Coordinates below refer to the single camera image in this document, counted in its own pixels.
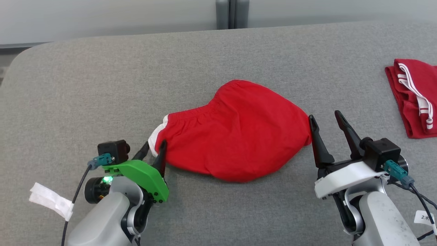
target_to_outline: gray tabletop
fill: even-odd
[[[437,200],[437,139],[407,138],[384,73],[395,58],[437,64],[436,40],[436,24],[354,22],[97,37],[26,50],[0,87],[0,244],[59,245],[62,218],[28,201],[35,182],[71,199],[98,143],[125,139],[136,150],[164,115],[205,105],[236,78],[315,115],[337,160],[349,150],[336,109],[361,137],[392,140],[417,188]],[[143,244],[350,245],[334,201],[316,198],[315,179],[311,146],[246,184],[169,167],[169,200],[152,209]],[[429,231],[413,224],[422,208],[412,194],[387,191],[417,236]],[[92,207],[79,195],[69,232]]]

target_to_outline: red fabric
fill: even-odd
[[[401,68],[402,64],[408,68],[409,76],[405,69]],[[398,103],[408,137],[437,137],[437,122],[433,122],[437,106],[437,67],[418,60],[395,59],[394,66],[386,67],[385,73]],[[426,98],[429,106],[419,106],[414,90],[402,84],[401,80],[404,77],[409,78],[404,79],[404,82],[413,81],[416,93],[419,92]]]
[[[311,143],[305,112],[249,81],[223,85],[205,106],[168,115],[155,149],[178,168],[230,182],[248,182],[280,169]]]

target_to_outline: white stripe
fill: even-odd
[[[408,67],[405,64],[402,64],[402,63],[398,63],[398,65],[399,65],[399,68],[402,71],[404,71],[405,74],[406,74],[406,78],[407,78],[407,82],[408,82],[407,88],[410,89],[417,96],[417,103],[419,104],[419,108],[428,108],[428,119],[427,119],[427,122],[431,121],[431,123],[432,123],[432,120],[433,120],[433,105],[415,87],[414,82],[413,82],[413,78],[411,77],[411,73],[409,72]],[[431,125],[427,125],[427,129],[432,129],[432,128],[433,128],[432,124]]]
[[[168,122],[168,115],[164,116],[163,119],[163,123],[160,124],[153,132],[152,135],[150,135],[149,137],[149,147],[150,147],[150,152],[152,153],[152,155],[154,157],[158,156],[158,152],[155,150],[155,146],[156,146],[156,139],[158,138],[158,134],[160,133],[160,131],[162,131],[166,126],[167,126],[167,122]]]

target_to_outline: red shorts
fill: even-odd
[[[164,139],[169,164],[230,182],[275,172],[311,143],[302,109],[242,80],[223,85],[205,106],[165,116],[149,138],[154,156]]]

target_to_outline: white label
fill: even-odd
[[[414,217],[414,223],[432,226],[431,221],[430,221],[430,217],[428,216],[428,214],[425,211],[422,211],[422,210],[416,211],[416,216]]]

